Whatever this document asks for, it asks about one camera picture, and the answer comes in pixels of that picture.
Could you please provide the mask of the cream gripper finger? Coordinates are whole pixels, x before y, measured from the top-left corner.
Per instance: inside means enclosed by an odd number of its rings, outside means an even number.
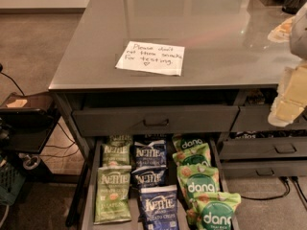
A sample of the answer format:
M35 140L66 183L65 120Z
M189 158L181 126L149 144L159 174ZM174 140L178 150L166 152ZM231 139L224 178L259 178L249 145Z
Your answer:
M299 64L296 68L286 67L278 84L277 92L284 101L306 106L307 64Z
M276 101L276 117L284 122L292 123L305 109L304 105L278 99Z

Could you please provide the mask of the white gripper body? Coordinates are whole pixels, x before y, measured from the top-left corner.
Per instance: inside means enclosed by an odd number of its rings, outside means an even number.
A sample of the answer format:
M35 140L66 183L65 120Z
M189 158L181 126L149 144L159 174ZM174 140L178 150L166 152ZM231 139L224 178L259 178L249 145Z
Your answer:
M277 96L272 103L268 122L275 127L285 127L289 125L290 121L286 111L287 105L280 96Z

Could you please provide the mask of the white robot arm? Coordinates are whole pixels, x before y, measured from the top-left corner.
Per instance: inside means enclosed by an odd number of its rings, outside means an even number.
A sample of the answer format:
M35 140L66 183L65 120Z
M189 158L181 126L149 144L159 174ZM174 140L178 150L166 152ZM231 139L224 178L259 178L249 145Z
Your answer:
M296 68L286 67L277 87L268 122L285 127L307 107L307 3L295 16L286 19L269 35L268 40L290 44L290 51L302 61Z

